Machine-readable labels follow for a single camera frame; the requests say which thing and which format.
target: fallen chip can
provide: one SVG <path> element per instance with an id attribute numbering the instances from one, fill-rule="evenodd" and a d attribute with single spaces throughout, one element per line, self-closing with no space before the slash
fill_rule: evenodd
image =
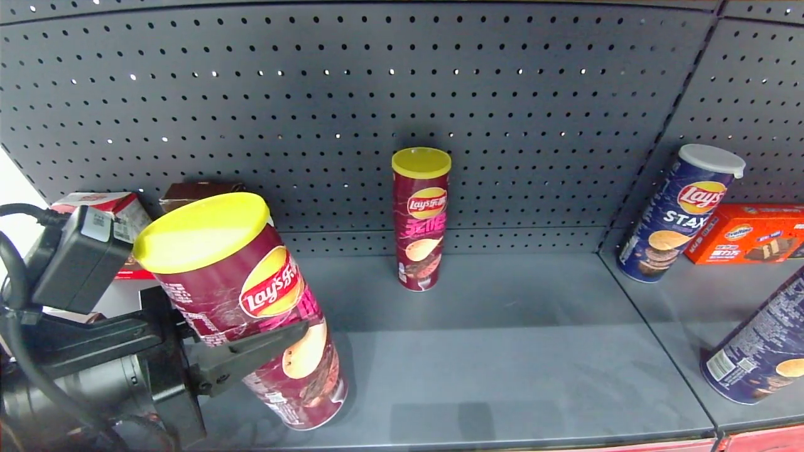
<path id="1" fill-rule="evenodd" d="M 622 272 L 639 282 L 661 279 L 744 169 L 745 161 L 727 150 L 681 146 L 667 179 L 622 247 L 617 259 Z"/>
<path id="2" fill-rule="evenodd" d="M 338 352 L 260 196 L 217 195 L 166 213 L 133 253 L 208 346 L 309 321 L 299 342 L 244 382 L 291 429 L 315 429 L 338 412 L 347 395 Z"/>
<path id="3" fill-rule="evenodd" d="M 443 150 L 411 147 L 396 152 L 391 165 L 398 277 L 406 289 L 423 292 L 438 281 L 452 159 Z"/>
<path id="4" fill-rule="evenodd" d="M 701 372 L 721 395 L 747 405 L 804 376 L 804 269 L 701 361 Z"/>

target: white plastic lid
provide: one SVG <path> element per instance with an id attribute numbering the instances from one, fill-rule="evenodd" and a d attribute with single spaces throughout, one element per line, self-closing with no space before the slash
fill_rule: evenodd
<path id="1" fill-rule="evenodd" d="M 679 157 L 698 168 L 734 175 L 735 179 L 742 178 L 745 170 L 745 160 L 740 156 L 714 146 L 684 145 L 681 146 Z"/>

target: red cardboard box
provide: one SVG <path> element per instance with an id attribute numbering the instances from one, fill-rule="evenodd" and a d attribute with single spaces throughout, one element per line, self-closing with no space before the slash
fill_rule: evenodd
<path id="1" fill-rule="evenodd" d="M 151 223 L 151 218 L 140 204 L 137 195 L 127 191 L 118 193 L 70 193 L 51 205 L 57 212 L 72 213 L 79 206 L 92 206 L 107 212 L 114 219 L 126 222 L 133 231 L 131 243 L 137 235 Z M 117 272 L 115 279 L 154 279 L 154 275 L 145 271 L 133 257 L 125 261 L 123 268 Z"/>
<path id="2" fill-rule="evenodd" d="M 696 265 L 781 262 L 804 240 L 804 205 L 721 204 L 684 254 Z"/>

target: printed chip graphic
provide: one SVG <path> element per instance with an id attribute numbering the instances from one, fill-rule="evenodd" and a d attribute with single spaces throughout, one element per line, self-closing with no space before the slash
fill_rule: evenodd
<path id="1" fill-rule="evenodd" d="M 776 373 L 788 378 L 804 376 L 804 359 L 784 361 L 776 366 Z"/>
<path id="2" fill-rule="evenodd" d="M 692 237 L 679 234 L 676 231 L 656 231 L 650 234 L 648 243 L 650 243 L 650 246 L 660 251 L 667 251 L 668 249 L 678 248 L 691 239 Z"/>
<path id="3" fill-rule="evenodd" d="M 288 347 L 282 356 L 285 375 L 298 380 L 313 373 L 324 355 L 326 322 L 313 325 L 300 341 Z"/>
<path id="4" fill-rule="evenodd" d="M 441 239 L 421 239 L 408 245 L 404 250 L 405 256 L 411 261 L 423 261 L 441 243 Z"/>

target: black cable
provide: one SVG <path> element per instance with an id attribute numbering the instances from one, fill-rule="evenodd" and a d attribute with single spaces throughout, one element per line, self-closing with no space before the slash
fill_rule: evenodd
<path id="1" fill-rule="evenodd" d="M 20 257 L 17 249 L 11 244 L 11 240 L 6 234 L 0 232 L 0 257 L 3 264 L 8 269 L 11 284 L 10 299 L 5 300 L 7 334 L 6 343 L 11 349 L 12 355 L 17 360 L 17 365 L 25 373 L 28 380 L 53 403 L 59 406 L 67 414 L 73 416 L 82 424 L 95 429 L 99 434 L 106 437 L 115 449 L 128 451 L 129 447 L 123 438 L 114 431 L 111 424 L 101 417 L 97 410 L 84 401 L 70 397 L 36 364 L 31 357 L 27 346 L 23 340 L 23 311 L 28 303 L 28 282 L 25 276 L 25 261 Z"/>
<path id="2" fill-rule="evenodd" d="M 70 217 L 70 214 L 56 212 L 51 209 L 38 208 L 33 204 L 14 203 L 0 206 L 0 216 L 13 215 L 17 213 L 33 216 L 36 218 L 36 221 L 39 224 L 45 227 L 61 227 Z"/>
<path id="3" fill-rule="evenodd" d="M 33 204 L 14 203 L 5 204 L 0 206 L 0 216 L 13 215 L 15 213 L 24 213 L 25 215 L 34 216 L 36 219 L 42 213 L 42 208 L 38 208 Z"/>
<path id="4" fill-rule="evenodd" d="M 165 446 L 165 450 L 168 452 L 179 452 L 181 450 L 181 448 L 178 446 L 178 442 L 167 432 L 167 430 L 163 429 L 161 425 L 147 417 L 123 413 L 117 416 L 116 420 L 132 422 L 141 426 L 143 429 L 150 431 L 152 434 L 155 434 L 157 438 L 159 438 L 159 441 L 162 442 L 162 445 Z"/>
<path id="5" fill-rule="evenodd" d="M 16 310 L 22 309 L 25 307 L 26 300 L 30 298 L 30 288 L 28 287 L 30 283 L 26 274 L 25 261 L 2 231 L 0 231 L 0 259 L 6 266 L 7 280 L 11 283 L 9 293 L 4 297 L 6 306 Z"/>

